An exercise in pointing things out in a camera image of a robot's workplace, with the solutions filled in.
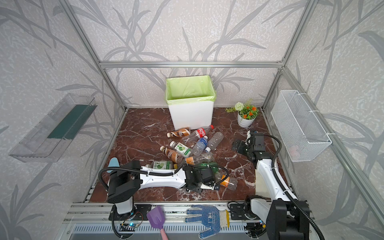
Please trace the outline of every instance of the work glove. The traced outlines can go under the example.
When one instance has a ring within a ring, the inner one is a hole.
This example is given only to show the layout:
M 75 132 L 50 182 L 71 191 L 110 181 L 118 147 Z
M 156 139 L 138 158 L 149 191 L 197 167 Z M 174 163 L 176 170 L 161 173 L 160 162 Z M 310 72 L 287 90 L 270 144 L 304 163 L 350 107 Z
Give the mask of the work glove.
M 217 207 L 210 205 L 191 205 L 191 209 L 185 212 L 187 216 L 185 223 L 201 222 L 207 227 L 199 232 L 199 238 L 205 239 L 220 232 L 222 227 L 229 227 L 229 214 L 227 210 L 219 211 Z

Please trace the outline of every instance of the marble floor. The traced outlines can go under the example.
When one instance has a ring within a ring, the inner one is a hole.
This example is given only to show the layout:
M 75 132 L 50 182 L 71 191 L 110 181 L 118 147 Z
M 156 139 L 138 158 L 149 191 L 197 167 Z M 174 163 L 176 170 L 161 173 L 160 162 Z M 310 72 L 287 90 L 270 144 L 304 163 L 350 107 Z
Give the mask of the marble floor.
M 235 139 L 245 140 L 247 131 L 255 129 L 258 132 L 269 134 L 265 120 L 261 112 L 248 128 L 241 128 L 237 124 L 236 113 L 227 113 L 224 108 L 214 108 L 212 124 L 215 129 L 208 133 L 212 137 L 215 132 L 222 132 L 224 139 L 213 151 L 215 161 L 229 170 L 230 177 L 238 180 L 235 191 L 221 187 L 219 191 L 203 190 L 186 192 L 184 189 L 172 187 L 153 187 L 139 190 L 134 195 L 135 202 L 150 201 L 215 201 L 215 200 L 244 200 L 247 195 L 255 194 L 255 169 L 247 158 L 232 151 L 232 142 Z M 179 138 L 167 138 L 166 133 L 173 131 L 173 124 L 167 108 L 133 108 L 129 109 L 121 126 L 119 134 L 113 145 L 109 159 L 116 157 L 120 165 L 132 160 L 140 160 L 144 166 L 153 160 L 166 161 L 167 157 L 160 152 L 160 146 L 167 146 L 172 140 Z M 272 140 L 265 138 L 266 149 L 275 153 Z M 107 182 L 108 173 L 104 173 L 103 179 Z M 107 192 L 98 182 L 90 198 L 90 202 L 106 202 Z

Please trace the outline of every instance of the empty plastic bottle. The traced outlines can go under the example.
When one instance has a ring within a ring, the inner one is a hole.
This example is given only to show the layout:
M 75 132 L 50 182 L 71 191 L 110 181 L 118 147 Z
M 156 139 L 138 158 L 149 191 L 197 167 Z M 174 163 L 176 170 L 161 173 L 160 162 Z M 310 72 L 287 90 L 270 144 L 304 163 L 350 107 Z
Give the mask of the empty plastic bottle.
M 172 136 L 185 137 L 185 136 L 188 136 L 190 133 L 191 133 L 191 130 L 188 127 L 185 127 L 185 128 L 181 128 L 179 130 L 167 133 L 167 137 L 172 137 Z
M 202 152 L 204 151 L 204 149 L 207 147 L 207 144 L 208 144 L 208 141 L 207 141 L 208 137 L 207 136 L 204 136 L 202 138 L 200 138 L 197 143 L 194 145 L 194 147 L 192 148 L 192 154 L 194 156 L 200 156 L 200 154 L 202 154 Z
M 215 150 L 220 142 L 223 140 L 224 135 L 221 132 L 215 133 L 215 135 L 208 141 L 206 152 Z
M 216 182 L 222 180 L 225 178 L 225 174 L 221 174 L 219 172 L 215 173 Z M 221 186 L 224 186 L 228 188 L 229 190 L 236 190 L 237 188 L 237 179 L 234 177 L 227 177 L 227 179 L 224 180 L 224 182 L 220 183 Z
M 153 169 L 173 169 L 173 161 L 154 161 L 151 164 L 145 165 Z
M 203 163 L 198 164 L 199 167 L 212 167 L 212 166 L 217 166 L 217 165 L 218 165 L 217 162 L 203 162 Z M 217 173 L 218 168 L 212 167 L 212 172 Z
M 170 160 L 174 163 L 178 163 L 183 160 L 183 156 L 177 153 L 175 150 L 161 146 L 160 151 L 162 151 Z
M 215 160 L 213 153 L 205 152 L 200 156 L 187 157 L 185 162 L 191 165 L 198 165 L 203 162 L 213 162 Z
M 192 149 L 183 145 L 180 142 L 172 141 L 169 145 L 170 147 L 173 147 L 176 150 L 176 152 L 181 154 L 183 157 L 189 157 L 192 154 Z
M 205 135 L 207 135 L 212 129 L 214 128 L 213 125 L 210 125 L 208 127 L 201 127 L 199 129 L 196 129 L 193 133 L 191 133 L 190 135 L 188 136 L 185 136 L 181 139 L 181 142 L 183 144 L 186 144 L 186 145 L 189 145 L 191 146 L 193 144 L 193 142 L 195 142 L 196 140 L 198 140 L 199 138 L 202 138 L 204 137 Z

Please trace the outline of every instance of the trash can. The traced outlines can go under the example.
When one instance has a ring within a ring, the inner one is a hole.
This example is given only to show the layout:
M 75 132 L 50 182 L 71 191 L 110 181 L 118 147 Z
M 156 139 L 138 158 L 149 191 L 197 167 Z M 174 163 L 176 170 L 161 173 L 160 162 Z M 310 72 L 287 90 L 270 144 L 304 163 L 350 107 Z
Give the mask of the trash can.
M 166 102 L 174 129 L 211 125 L 215 100 L 208 75 L 167 79 Z

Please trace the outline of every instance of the pink handle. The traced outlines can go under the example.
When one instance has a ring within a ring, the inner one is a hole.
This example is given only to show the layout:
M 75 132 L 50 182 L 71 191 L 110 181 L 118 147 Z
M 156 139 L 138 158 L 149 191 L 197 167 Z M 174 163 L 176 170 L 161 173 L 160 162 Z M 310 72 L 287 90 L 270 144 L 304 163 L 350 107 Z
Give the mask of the pink handle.
M 164 231 L 164 228 L 160 229 L 160 233 L 161 233 L 161 238 L 163 240 L 168 240 L 168 237 L 166 235 L 166 232 Z

